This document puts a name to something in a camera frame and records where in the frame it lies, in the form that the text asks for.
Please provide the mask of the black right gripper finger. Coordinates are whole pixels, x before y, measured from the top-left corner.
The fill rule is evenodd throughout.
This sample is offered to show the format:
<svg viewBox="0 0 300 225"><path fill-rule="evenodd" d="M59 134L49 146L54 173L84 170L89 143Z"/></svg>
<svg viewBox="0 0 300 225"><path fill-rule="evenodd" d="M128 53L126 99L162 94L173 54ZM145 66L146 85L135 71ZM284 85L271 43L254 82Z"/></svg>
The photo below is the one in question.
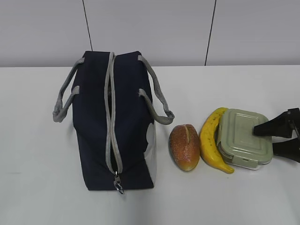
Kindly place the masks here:
<svg viewBox="0 0 300 225"><path fill-rule="evenodd" d="M300 109L293 108L281 113L274 119L254 127L256 136L276 136L291 138L293 131L300 137Z"/></svg>
<svg viewBox="0 0 300 225"><path fill-rule="evenodd" d="M273 155L300 162L300 141L294 138L285 142L273 143Z"/></svg>

